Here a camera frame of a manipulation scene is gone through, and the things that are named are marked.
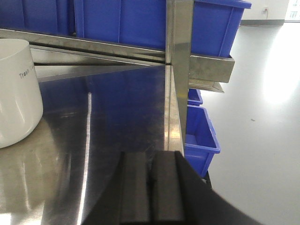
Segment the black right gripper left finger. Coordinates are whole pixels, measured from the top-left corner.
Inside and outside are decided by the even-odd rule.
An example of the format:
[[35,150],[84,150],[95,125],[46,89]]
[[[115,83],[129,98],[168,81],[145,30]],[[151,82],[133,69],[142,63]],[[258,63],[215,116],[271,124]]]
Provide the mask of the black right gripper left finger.
[[144,152],[122,152],[116,170],[84,225],[140,225],[150,222]]

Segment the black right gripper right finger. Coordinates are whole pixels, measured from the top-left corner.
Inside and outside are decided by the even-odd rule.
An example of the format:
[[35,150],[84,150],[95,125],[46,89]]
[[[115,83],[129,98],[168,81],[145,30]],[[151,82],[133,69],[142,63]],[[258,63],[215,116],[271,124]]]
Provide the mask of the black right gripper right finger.
[[155,225],[257,225],[214,192],[178,151],[159,151],[152,164]]

